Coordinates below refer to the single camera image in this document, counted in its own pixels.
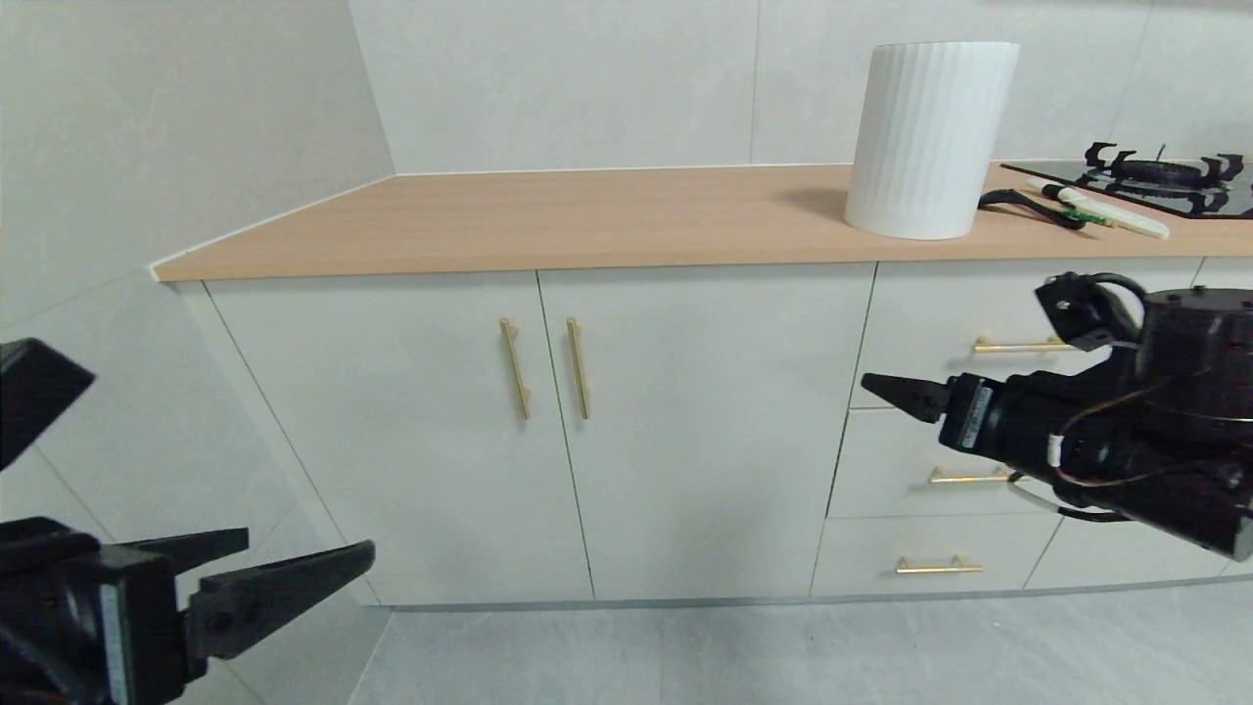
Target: stove burner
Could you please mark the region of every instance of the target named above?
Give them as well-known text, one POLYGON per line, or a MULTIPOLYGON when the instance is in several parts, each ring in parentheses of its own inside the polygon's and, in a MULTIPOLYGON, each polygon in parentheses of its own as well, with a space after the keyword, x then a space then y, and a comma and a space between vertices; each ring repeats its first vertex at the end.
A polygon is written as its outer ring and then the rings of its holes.
POLYGON ((1205 164, 1205 170, 1190 164, 1128 159, 1135 154, 1134 149, 1119 150, 1113 162, 1105 162, 1100 153, 1108 147, 1116 147, 1116 144, 1094 142, 1084 153, 1091 170, 1113 179, 1119 185, 1128 187, 1128 189, 1143 188, 1150 194, 1222 189, 1225 182, 1232 180, 1244 170, 1244 157, 1239 154, 1218 154, 1218 158, 1202 157, 1200 160, 1205 164), (1160 187, 1160 193, 1153 187, 1160 187))
POLYGON ((1152 183, 1141 183, 1133 180, 1118 180, 1110 178, 1108 174, 1096 170, 1089 170, 1081 177, 1074 180, 1075 185, 1083 185, 1088 188, 1095 188, 1096 190, 1103 190, 1111 195, 1130 194, 1130 195, 1148 195, 1154 198, 1180 198, 1188 202, 1190 207, 1187 212, 1192 215, 1203 215, 1205 213, 1218 213, 1227 207, 1230 200, 1227 190, 1223 188, 1217 189, 1194 189, 1194 188, 1174 188, 1170 185, 1155 185, 1152 183))

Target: drawer handle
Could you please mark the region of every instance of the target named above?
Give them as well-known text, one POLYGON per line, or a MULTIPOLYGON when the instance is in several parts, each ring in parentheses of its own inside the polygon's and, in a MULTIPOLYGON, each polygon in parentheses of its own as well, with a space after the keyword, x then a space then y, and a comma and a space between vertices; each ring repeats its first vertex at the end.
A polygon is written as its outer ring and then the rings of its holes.
POLYGON ((1044 342, 992 342, 986 334, 975 338, 970 351, 976 356, 989 354, 989 352, 1075 352, 1079 348, 1058 337, 1050 334, 1044 342))
POLYGON ((579 387, 579 411, 583 413, 583 421, 588 421, 591 418, 591 412, 588 411, 588 381, 583 374, 583 346, 579 343, 583 327, 578 319, 566 318, 565 329, 570 333, 570 358, 574 363, 574 383, 579 387))
POLYGON ((523 421, 531 418, 531 388, 523 384, 523 368, 517 364, 517 326, 509 318, 500 318, 500 332, 505 336, 505 347, 509 349, 509 364, 514 369, 514 387, 517 389, 517 404, 523 411, 523 421))
POLYGON ((967 563, 961 556, 954 556, 952 562, 947 566, 915 566, 910 563, 910 560, 901 556, 901 560, 896 563, 896 575, 898 576, 921 576, 921 575, 933 575, 933 574, 981 574, 984 572, 982 566, 975 566, 967 563))
POLYGON ((944 468, 936 468, 931 471, 931 477, 927 478, 927 485, 967 485, 967 483, 980 483, 980 482, 1009 482, 1010 470, 1005 466, 997 466, 992 475, 989 476, 950 476, 944 472, 944 468))

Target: wooden countertop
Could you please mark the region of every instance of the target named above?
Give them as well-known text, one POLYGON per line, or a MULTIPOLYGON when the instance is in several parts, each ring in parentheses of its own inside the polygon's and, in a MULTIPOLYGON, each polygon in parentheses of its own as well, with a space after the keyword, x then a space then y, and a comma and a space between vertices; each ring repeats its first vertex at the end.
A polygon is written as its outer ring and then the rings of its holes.
MULTIPOLYGON (((901 259, 1253 255, 1253 223, 1165 222, 1169 239, 1016 207, 961 238, 920 242, 843 222, 852 167, 402 175, 337 195, 153 265, 160 280, 901 259)), ((992 167, 987 189, 1022 188, 992 167)))

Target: drawer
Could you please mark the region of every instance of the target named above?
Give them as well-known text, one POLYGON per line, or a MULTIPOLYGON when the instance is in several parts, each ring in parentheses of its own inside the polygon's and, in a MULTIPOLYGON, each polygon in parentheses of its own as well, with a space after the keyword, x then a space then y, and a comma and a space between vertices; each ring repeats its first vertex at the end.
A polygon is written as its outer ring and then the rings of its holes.
POLYGON ((1020 590, 1058 521, 1055 515, 827 520, 812 594, 1020 590))
MULTIPOLYGON (((848 413, 831 518, 928 517, 946 515, 1049 513, 1005 487, 997 463, 950 451, 936 441, 940 427, 896 409, 848 413)), ((1053 492, 1032 480, 1019 487, 1053 492)))
POLYGON ((1140 523, 1065 520, 1029 589, 1212 579, 1229 561, 1140 523))
MULTIPOLYGON (((1079 352, 975 352, 980 337, 1001 344, 1045 342, 1049 318, 1035 288, 1065 270, 1114 270, 1138 279, 1149 291, 1184 288, 1200 259, 1030 259, 979 262, 883 262, 875 277, 866 337, 857 377, 880 373, 944 382, 974 373, 1002 379, 1049 371, 1074 374, 1109 357, 1108 349, 1079 352)), ((1134 297, 1119 288, 1139 316, 1134 297)), ((886 407, 861 389, 853 408, 886 407)))
POLYGON ((1209 257, 1197 274, 1197 283, 1253 289, 1253 257, 1209 257))

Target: white cabinet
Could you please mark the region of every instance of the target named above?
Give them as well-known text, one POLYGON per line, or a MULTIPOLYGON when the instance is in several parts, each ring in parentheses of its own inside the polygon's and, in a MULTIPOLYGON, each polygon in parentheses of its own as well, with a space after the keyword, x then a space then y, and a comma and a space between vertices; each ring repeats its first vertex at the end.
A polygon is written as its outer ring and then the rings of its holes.
MULTIPOLYGON (((883 262, 875 278, 858 377, 880 373, 944 382, 961 373, 997 379, 1035 371, 1074 374, 1104 361, 1109 351, 975 352, 974 344, 980 337, 1009 346, 1046 342, 1053 327, 1034 292, 1048 275, 1113 270, 1155 291, 1188 287, 1199 265, 1200 259, 883 262)), ((1139 316, 1134 298, 1126 298, 1139 316)), ((852 406, 887 404, 858 387, 852 406)))
POLYGON ((1197 274, 1197 283, 1253 289, 1253 257, 1209 257, 1197 274))
POLYGON ((540 273, 598 599, 808 594, 872 272, 540 273))
POLYGON ((1253 558, 1244 561, 1243 563, 1237 563, 1232 561, 1227 570, 1223 571, 1224 576, 1253 576, 1253 558))
POLYGON ((1140 523, 1064 520, 1027 589, 1217 577, 1228 561, 1140 523))
POLYGON ((814 596, 1020 590, 1055 515, 831 520, 814 596))
MULTIPOLYGON (((1045 512, 1006 490, 1004 467, 940 446, 938 432, 938 427, 918 423, 897 409, 850 412, 828 516, 1045 512)), ((1044 483, 1031 480, 1021 481, 1019 487, 1045 497, 1053 495, 1044 483)))
POLYGON ((208 287, 383 604, 591 599, 534 272, 208 287))

